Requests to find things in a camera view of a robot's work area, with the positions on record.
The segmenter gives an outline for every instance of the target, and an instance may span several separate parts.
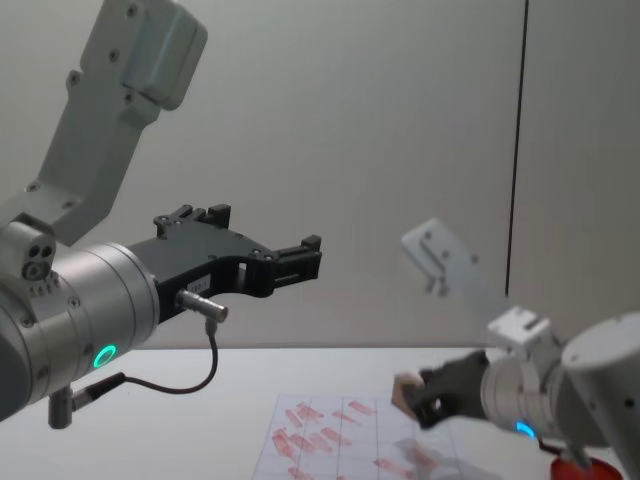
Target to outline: white table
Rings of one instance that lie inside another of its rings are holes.
[[[0,478],[250,480],[279,393],[380,395],[390,390],[394,373],[466,352],[222,350],[218,376],[195,395],[127,384],[78,412],[65,431],[49,429],[45,401],[6,420],[0,424]],[[209,365],[206,350],[133,352],[75,387],[117,371],[186,387]],[[504,480],[549,478],[550,457],[530,439],[463,419],[451,421],[451,429],[458,455],[473,466]],[[598,455],[619,465],[608,452]]]

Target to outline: blue led light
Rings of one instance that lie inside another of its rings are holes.
[[[524,422],[516,422],[516,432],[523,433],[531,438],[537,438],[536,432],[533,431],[533,428]]]

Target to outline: paper sheet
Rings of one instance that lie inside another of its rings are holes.
[[[447,424],[425,434],[387,398],[280,395],[253,480],[462,478]]]

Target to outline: gray wall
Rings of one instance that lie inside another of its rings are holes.
[[[511,294],[564,336],[640,306],[640,4],[534,0]]]
[[[113,214],[81,244],[129,244],[183,203],[233,206],[280,248],[324,238],[317,282],[232,308],[227,346],[477,342],[425,299],[400,236],[455,228],[504,288],[523,2],[185,0],[210,39],[184,105],[143,135]],[[0,15],[0,201],[37,173],[99,0],[7,0]],[[204,346],[194,316],[153,346]]]

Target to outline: red marking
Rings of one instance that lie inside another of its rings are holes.
[[[313,408],[311,408],[306,403],[299,403],[298,404],[298,412],[297,413],[298,413],[298,416],[300,418],[304,418],[306,420],[315,420],[316,422],[318,421],[318,419],[324,417],[323,414],[321,414],[317,410],[314,410]]]
[[[413,478],[413,472],[411,470],[402,468],[400,465],[397,465],[392,461],[387,460],[386,458],[379,458],[373,463],[377,465],[381,470],[385,470],[389,473],[393,473],[400,478],[407,478],[407,479]]]
[[[340,412],[333,412],[331,414],[332,417],[336,417],[339,418],[340,420],[344,420],[345,422],[350,422],[350,423],[354,423],[356,425],[362,425],[360,422],[358,422],[357,420],[354,420],[353,418],[345,415],[344,413],[340,413]]]
[[[347,447],[351,445],[350,440],[347,440],[346,438],[340,436],[340,434],[332,428],[323,428],[321,432],[325,437],[338,445],[345,445]]]
[[[273,444],[281,457],[289,457],[294,462],[297,460],[295,451],[293,450],[293,447],[289,445],[287,434],[284,433],[284,430],[279,429],[273,432],[271,439],[273,440]]]
[[[302,427],[302,422],[298,417],[296,417],[296,414],[293,413],[292,410],[287,410],[284,413],[287,415],[287,418],[291,420],[291,423],[293,423],[295,427],[298,427],[298,428]]]
[[[296,447],[298,447],[300,450],[302,450],[303,452],[313,453],[316,451],[316,447],[311,445],[307,440],[305,440],[302,436],[298,435],[297,433],[295,435],[291,435],[289,437],[289,441],[293,443]]]
[[[313,477],[310,477],[302,470],[296,467],[291,467],[289,469],[289,475],[293,477],[294,480],[313,480]]]
[[[316,447],[318,450],[322,450],[325,453],[333,452],[333,448],[331,448],[331,445],[329,445],[327,441],[324,438],[322,438],[322,436],[319,433],[312,433],[309,436],[309,440],[311,440],[311,443],[313,443],[313,446]]]
[[[358,402],[357,400],[354,400],[353,402],[351,402],[349,404],[349,406],[351,408],[353,408],[356,412],[360,412],[363,413],[364,415],[373,415],[374,413],[376,413],[375,410],[373,410],[372,408],[367,407],[366,405],[362,405],[360,402]]]

